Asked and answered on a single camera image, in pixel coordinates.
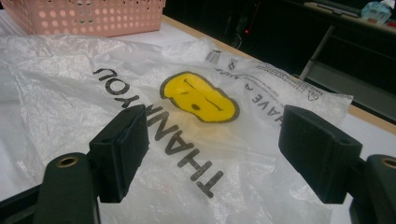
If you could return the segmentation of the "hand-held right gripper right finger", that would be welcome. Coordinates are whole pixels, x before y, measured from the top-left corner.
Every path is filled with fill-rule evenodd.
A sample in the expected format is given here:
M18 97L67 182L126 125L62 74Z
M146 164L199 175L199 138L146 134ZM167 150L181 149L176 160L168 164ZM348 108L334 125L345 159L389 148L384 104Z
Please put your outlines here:
M360 157L362 143L319 115L286 105L278 146L318 198L352 197L352 224L396 224L396 158Z

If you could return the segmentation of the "pink perforated plastic basket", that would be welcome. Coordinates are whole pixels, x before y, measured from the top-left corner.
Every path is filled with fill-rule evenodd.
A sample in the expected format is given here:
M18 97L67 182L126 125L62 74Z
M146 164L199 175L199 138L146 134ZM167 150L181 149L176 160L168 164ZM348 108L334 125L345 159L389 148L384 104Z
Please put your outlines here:
M0 0L29 35L120 36L157 31L166 0Z

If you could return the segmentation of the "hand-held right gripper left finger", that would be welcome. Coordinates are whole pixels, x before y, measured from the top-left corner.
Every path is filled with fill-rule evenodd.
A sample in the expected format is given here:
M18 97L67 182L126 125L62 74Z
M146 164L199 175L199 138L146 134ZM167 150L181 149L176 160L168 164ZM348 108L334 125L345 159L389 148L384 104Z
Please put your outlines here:
M34 224L100 224L99 203L120 203L149 149L146 107L122 110L89 143L46 167Z

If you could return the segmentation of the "light blue tissue pack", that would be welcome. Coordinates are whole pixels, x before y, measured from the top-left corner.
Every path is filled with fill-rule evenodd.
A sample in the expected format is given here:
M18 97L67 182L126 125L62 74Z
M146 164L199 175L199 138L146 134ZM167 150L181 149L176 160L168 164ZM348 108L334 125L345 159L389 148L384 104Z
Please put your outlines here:
M396 0L381 0L380 2L369 2L362 10L361 17L364 20L385 24L395 8Z

